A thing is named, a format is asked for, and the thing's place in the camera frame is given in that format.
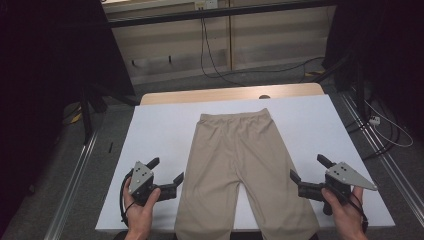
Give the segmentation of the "beige pants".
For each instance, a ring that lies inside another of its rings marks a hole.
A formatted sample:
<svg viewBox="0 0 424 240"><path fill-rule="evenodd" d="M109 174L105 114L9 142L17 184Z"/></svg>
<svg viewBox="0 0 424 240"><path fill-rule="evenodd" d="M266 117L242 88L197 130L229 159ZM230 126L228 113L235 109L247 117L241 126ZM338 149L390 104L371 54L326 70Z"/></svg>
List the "beige pants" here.
<svg viewBox="0 0 424 240"><path fill-rule="evenodd" d="M310 240L319 224L289 177L293 169L268 110L201 115L177 211L178 240L230 240L240 186L263 240Z"/></svg>

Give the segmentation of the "person's right hand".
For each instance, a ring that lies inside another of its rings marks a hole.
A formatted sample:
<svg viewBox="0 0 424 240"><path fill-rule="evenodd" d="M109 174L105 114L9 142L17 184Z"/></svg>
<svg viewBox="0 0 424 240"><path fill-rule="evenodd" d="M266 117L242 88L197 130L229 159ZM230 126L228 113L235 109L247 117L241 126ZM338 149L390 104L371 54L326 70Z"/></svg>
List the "person's right hand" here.
<svg viewBox="0 0 424 240"><path fill-rule="evenodd" d="M337 197L326 188L323 188L321 193L332 207L333 219L338 233L364 233L362 230L362 215L352 205L341 205Z"/></svg>

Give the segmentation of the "white table mat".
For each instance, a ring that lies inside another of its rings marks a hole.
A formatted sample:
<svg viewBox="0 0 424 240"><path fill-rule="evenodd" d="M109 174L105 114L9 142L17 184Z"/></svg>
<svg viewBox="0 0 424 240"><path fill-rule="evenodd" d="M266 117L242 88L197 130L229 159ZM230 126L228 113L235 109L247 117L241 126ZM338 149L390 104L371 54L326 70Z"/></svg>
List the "white table mat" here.
<svg viewBox="0 0 424 240"><path fill-rule="evenodd" d="M154 182L168 184L186 171L187 159L200 115L257 112L266 108L281 134L302 180L320 183L325 167L322 154L333 162L345 162L366 179L371 176L327 95L142 105L135 109L96 229L118 232L121 222L119 192L124 176L137 161L155 157Z"/></svg>

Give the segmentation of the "black metal stand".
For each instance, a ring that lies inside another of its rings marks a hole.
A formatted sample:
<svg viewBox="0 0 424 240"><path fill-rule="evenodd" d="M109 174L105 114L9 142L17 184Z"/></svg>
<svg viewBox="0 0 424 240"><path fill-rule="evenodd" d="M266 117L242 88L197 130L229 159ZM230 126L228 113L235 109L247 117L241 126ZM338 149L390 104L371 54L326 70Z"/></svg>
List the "black metal stand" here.
<svg viewBox="0 0 424 240"><path fill-rule="evenodd" d="M139 101L107 89L100 84L85 84L81 88L80 93L80 105L84 124L85 144L87 144L90 138L94 135L94 128L90 117L90 109L93 109L96 113L104 113L108 109L108 105L103 99L104 96L112 97L113 99L128 106L138 106L140 104Z"/></svg>
<svg viewBox="0 0 424 240"><path fill-rule="evenodd" d="M360 117L365 119L364 74L361 63L352 54L347 54L326 69L323 74L316 77L313 82L320 84L330 76L333 77L338 91L354 90L357 111Z"/></svg>

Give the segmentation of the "beige wooden cabinet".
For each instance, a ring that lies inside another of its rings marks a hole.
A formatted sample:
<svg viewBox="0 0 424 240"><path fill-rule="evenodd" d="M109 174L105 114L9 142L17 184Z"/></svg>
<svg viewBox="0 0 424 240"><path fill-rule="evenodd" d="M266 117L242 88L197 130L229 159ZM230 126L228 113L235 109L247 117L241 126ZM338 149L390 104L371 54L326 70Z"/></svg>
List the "beige wooden cabinet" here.
<svg viewBox="0 0 424 240"><path fill-rule="evenodd" d="M196 0L111 0L108 20L193 11ZM291 0L218 0L218 8ZM133 84L299 62L322 56L333 6L196 19L112 32Z"/></svg>

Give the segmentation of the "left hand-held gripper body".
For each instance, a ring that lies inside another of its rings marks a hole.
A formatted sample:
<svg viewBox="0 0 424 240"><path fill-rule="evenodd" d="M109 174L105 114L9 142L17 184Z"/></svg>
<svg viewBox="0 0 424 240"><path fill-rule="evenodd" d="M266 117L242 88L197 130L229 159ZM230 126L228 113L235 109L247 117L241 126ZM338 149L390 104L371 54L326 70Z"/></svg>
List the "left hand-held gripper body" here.
<svg viewBox="0 0 424 240"><path fill-rule="evenodd" d="M165 185L154 184L153 169L149 169L147 164L143 164L142 162L137 161L132 170L129 193L134 198L135 202L138 205L145 205L148 197L156 188L161 190L159 201L176 198L177 186L174 183Z"/></svg>

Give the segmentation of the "white wall socket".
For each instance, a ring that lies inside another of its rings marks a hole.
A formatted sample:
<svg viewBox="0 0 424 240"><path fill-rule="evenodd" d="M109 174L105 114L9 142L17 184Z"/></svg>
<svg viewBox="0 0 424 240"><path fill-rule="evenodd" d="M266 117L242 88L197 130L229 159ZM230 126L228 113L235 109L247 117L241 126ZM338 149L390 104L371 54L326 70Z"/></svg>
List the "white wall socket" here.
<svg viewBox="0 0 424 240"><path fill-rule="evenodd" d="M194 5L196 10L217 9L218 0L196 0Z"/></svg>

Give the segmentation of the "black horizontal bar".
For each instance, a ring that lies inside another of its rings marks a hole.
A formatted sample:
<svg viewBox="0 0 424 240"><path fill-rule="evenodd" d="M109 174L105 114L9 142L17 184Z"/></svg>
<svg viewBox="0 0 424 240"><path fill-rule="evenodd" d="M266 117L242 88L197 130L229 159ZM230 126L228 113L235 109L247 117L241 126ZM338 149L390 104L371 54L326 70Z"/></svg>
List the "black horizontal bar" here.
<svg viewBox="0 0 424 240"><path fill-rule="evenodd" d="M146 17L130 17L110 20L107 23L109 28L132 27L139 25L150 25L168 22L179 22L196 19L208 19L217 17L267 13L276 11L289 11L299 9L309 9L327 6L336 6L343 0L291 0L284 3L249 5L240 7L218 8L211 10L193 10L182 13L170 13Z"/></svg>

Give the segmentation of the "black curtain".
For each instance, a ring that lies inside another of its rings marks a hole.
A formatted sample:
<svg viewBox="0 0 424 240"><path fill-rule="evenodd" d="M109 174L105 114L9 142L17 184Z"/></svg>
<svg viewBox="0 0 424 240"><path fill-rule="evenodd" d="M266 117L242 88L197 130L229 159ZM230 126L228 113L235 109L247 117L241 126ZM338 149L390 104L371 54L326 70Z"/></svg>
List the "black curtain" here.
<svg viewBox="0 0 424 240"><path fill-rule="evenodd" d="M324 68L345 90L361 67L364 79L417 136L424 138L424 0L344 0L327 38Z"/></svg>

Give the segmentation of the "aluminium floor rail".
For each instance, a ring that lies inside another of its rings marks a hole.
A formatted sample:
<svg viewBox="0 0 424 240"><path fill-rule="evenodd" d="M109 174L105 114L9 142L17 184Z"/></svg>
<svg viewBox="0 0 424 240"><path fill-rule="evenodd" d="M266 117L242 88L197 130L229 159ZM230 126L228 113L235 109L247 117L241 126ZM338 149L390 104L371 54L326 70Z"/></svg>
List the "aluminium floor rail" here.
<svg viewBox="0 0 424 240"><path fill-rule="evenodd" d="M366 123L360 118L359 112L356 109L357 104L351 96L342 94L341 98L349 113L357 121L357 125L360 127L362 135L367 139L371 148L377 152L384 146L377 132L369 123ZM424 227L424 199L406 178L389 152L380 152L378 159L382 163L388 175L391 177L397 189L400 191L419 223Z"/></svg>
<svg viewBox="0 0 424 240"><path fill-rule="evenodd" d="M54 214L53 220L51 221L43 240L60 240L77 191L79 189L83 174L85 172L86 165L95 147L97 136L98 132L95 131L90 135L90 137L83 145L81 154L71 175L71 179L67 184L64 195L60 200L60 204Z"/></svg>

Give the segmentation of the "person's left hand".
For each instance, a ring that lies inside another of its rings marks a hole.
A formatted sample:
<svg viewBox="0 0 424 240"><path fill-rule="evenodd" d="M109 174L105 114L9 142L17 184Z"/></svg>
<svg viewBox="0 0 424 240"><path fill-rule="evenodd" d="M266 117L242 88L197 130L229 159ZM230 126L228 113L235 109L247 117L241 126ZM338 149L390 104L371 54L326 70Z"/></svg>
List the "person's left hand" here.
<svg viewBox="0 0 424 240"><path fill-rule="evenodd" d="M150 194L144 206L139 206L137 204L130 206L130 204L134 201L134 198L129 193L128 187L125 187L124 204L127 208L129 231L150 233L153 221L153 208L159 199L160 193L161 190L156 188Z"/></svg>

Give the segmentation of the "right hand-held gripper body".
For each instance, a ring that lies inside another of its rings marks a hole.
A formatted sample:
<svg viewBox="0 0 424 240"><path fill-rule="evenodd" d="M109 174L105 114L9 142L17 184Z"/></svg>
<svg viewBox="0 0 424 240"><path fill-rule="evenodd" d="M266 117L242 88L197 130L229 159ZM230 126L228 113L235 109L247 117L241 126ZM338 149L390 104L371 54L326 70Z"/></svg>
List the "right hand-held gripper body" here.
<svg viewBox="0 0 424 240"><path fill-rule="evenodd" d="M298 178L298 196L324 203L323 213L331 214L332 207L324 198L322 190L330 190L342 205L351 204L351 187L361 187L371 191L377 191L377 186L358 173L345 162L327 164L325 181L323 183L303 182Z"/></svg>

